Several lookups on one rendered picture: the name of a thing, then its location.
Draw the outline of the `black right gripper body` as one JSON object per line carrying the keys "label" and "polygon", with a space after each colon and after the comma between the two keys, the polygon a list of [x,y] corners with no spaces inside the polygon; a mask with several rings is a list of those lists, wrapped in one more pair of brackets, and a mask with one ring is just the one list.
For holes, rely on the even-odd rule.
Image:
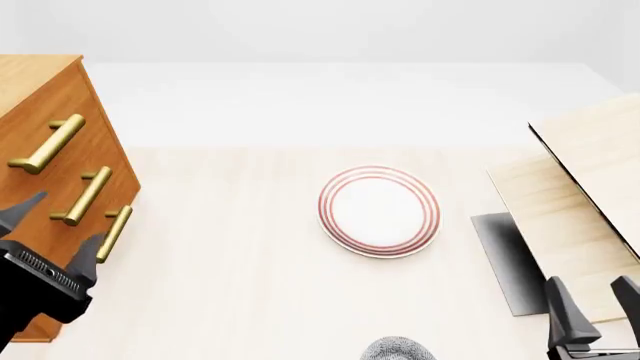
{"label": "black right gripper body", "polygon": [[640,349],[591,349],[570,351],[566,347],[548,350],[549,360],[640,360]]}

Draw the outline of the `small wooden drawer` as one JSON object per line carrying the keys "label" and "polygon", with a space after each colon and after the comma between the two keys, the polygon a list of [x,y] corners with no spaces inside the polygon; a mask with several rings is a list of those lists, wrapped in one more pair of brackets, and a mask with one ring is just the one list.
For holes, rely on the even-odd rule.
{"label": "small wooden drawer", "polygon": [[[85,172],[85,173],[93,173],[99,170],[100,168],[93,170],[91,172]],[[91,233],[91,236],[98,233],[106,234],[107,230],[111,226],[113,219],[106,218],[105,212],[118,211],[119,209],[121,209],[122,206],[125,206],[125,205],[129,205],[132,207],[132,202],[141,188],[136,178],[131,176],[129,177],[121,176],[114,173],[113,169],[112,171],[113,173],[111,178],[108,180],[107,184],[102,189],[102,191],[100,192],[96,200],[94,200],[93,204],[90,206],[84,218],[77,225],[77,226],[83,225],[83,224],[87,225],[92,220],[97,221],[97,224],[95,225],[96,230],[94,230]],[[81,179],[81,181],[84,182],[84,189],[85,189],[89,183],[89,180]]]}

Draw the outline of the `wooden cabinet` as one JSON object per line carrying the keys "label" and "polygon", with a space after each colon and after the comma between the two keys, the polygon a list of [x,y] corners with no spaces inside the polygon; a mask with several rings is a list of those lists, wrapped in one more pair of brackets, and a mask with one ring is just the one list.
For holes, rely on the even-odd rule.
{"label": "wooden cabinet", "polygon": [[[72,64],[73,62],[80,62],[81,66],[86,72],[82,63],[82,58],[78,55],[0,55],[0,110],[2,110],[5,105],[9,104],[11,101],[17,99],[19,96],[26,95],[29,92],[33,92],[36,89],[36,86],[38,86],[40,80],[44,80],[46,77],[51,77],[57,74],[59,71],[63,70],[66,66]],[[98,100],[100,101],[95,89],[94,91]],[[121,147],[123,154],[126,155],[114,129],[112,128],[105,110],[104,116],[112,130],[113,137]],[[134,170],[131,167],[128,158],[127,162],[129,163],[131,172],[134,173]],[[65,270],[68,263],[66,263],[66,265],[64,266],[59,266],[56,263],[54,264]],[[33,320],[31,320],[24,331],[17,333],[11,338],[0,338],[0,350],[2,350],[7,344],[12,341],[52,341],[59,334],[61,326],[63,326],[64,324],[65,323],[60,323],[45,314],[39,314],[37,317],[34,317]]]}

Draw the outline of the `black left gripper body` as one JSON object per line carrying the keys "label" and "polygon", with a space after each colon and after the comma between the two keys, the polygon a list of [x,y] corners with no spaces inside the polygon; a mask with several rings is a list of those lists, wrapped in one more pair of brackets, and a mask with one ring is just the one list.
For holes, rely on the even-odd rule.
{"label": "black left gripper body", "polygon": [[20,242],[0,240],[0,338],[24,331],[39,314],[71,323],[91,301],[85,284],[64,269]]}

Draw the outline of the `large wooden drawer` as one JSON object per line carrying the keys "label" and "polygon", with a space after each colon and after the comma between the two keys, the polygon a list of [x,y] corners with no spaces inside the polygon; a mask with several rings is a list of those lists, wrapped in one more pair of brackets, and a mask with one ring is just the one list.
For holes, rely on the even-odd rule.
{"label": "large wooden drawer", "polygon": [[65,120],[73,114],[86,119],[78,133],[108,131],[112,134],[80,62],[73,62],[57,74],[40,80],[33,92],[19,96],[0,110],[0,164],[29,157],[54,132],[48,122]]}

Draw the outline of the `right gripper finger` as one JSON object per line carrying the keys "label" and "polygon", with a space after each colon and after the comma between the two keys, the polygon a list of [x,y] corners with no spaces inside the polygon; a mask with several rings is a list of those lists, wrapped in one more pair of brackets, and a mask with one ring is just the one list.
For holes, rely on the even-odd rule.
{"label": "right gripper finger", "polygon": [[574,302],[563,281],[552,276],[546,281],[544,290],[549,314],[548,348],[589,350],[590,344],[602,335]]}
{"label": "right gripper finger", "polygon": [[627,316],[635,338],[640,338],[640,287],[623,275],[611,283],[611,288]]}

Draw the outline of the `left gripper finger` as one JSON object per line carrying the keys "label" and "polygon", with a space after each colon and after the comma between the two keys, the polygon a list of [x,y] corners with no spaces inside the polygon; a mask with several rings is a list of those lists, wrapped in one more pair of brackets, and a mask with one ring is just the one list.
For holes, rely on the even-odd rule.
{"label": "left gripper finger", "polygon": [[97,283],[97,253],[104,243],[104,236],[104,233],[98,233],[86,239],[65,268],[69,277],[86,289]]}
{"label": "left gripper finger", "polygon": [[46,191],[40,191],[23,203],[0,210],[0,239],[18,227],[26,215],[47,196]]}

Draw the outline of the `white plate with red rings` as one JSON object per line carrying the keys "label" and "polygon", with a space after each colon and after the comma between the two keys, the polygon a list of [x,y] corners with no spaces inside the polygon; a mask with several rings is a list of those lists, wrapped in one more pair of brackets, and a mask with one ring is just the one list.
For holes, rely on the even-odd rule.
{"label": "white plate with red rings", "polygon": [[380,165],[336,173],[319,192],[316,213],[320,227],[336,244],[377,259],[424,250],[443,222],[432,188],[411,173]]}

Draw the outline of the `pale wooden board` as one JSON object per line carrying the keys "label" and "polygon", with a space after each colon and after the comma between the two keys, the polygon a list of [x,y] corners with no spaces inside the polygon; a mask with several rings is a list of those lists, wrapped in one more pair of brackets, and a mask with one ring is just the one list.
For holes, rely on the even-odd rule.
{"label": "pale wooden board", "polygon": [[640,261],[564,170],[536,155],[488,174],[543,275],[559,277],[592,323],[625,318],[610,284],[640,284]]}

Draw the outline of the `medium wooden drawer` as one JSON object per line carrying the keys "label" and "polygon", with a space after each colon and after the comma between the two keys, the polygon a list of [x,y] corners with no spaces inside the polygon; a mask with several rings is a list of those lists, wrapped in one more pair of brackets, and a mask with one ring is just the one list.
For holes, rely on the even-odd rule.
{"label": "medium wooden drawer", "polygon": [[103,166],[111,167],[118,175],[135,178],[126,155],[108,131],[79,132],[38,175],[0,164],[0,209],[22,203],[40,191],[47,192],[18,227],[2,238],[21,242],[51,262],[66,265],[96,230],[97,221],[70,227],[50,220],[49,215],[70,209],[84,189],[80,175]]}

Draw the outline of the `grey speckled bowl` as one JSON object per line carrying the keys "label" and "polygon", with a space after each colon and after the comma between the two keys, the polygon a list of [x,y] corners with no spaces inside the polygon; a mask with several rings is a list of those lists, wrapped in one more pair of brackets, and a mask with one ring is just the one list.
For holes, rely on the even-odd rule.
{"label": "grey speckled bowl", "polygon": [[409,338],[389,336],[370,344],[359,360],[437,360],[422,344]]}

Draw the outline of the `pale wooden panel black edge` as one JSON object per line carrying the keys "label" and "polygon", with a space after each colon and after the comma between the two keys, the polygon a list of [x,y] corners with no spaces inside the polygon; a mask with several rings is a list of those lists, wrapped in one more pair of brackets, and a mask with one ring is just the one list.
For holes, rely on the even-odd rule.
{"label": "pale wooden panel black edge", "polygon": [[640,260],[640,93],[528,128]]}

